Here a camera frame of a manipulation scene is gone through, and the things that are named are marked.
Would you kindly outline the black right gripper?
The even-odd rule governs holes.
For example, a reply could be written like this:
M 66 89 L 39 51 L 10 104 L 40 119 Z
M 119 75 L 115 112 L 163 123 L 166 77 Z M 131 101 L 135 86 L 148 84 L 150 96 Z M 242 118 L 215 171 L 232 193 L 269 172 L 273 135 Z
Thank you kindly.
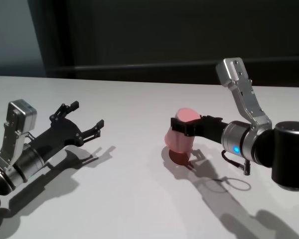
M 202 116 L 200 119 L 188 122 L 181 121 L 177 118 L 170 119 L 173 131 L 180 132 L 185 136 L 200 136 L 216 143 L 221 143 L 221 138 L 227 123 L 223 118 Z

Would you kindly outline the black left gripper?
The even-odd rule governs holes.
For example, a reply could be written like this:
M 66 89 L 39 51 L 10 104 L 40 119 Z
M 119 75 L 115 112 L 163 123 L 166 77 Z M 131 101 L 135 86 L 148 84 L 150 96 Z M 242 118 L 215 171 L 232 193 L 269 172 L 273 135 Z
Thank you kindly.
M 97 122 L 91 129 L 81 132 L 72 121 L 65 119 L 71 112 L 79 108 L 79 102 L 74 101 L 71 105 L 62 104 L 49 119 L 51 127 L 29 143 L 44 162 L 48 161 L 60 150 L 68 145 L 81 147 L 84 143 L 99 138 L 104 120 Z

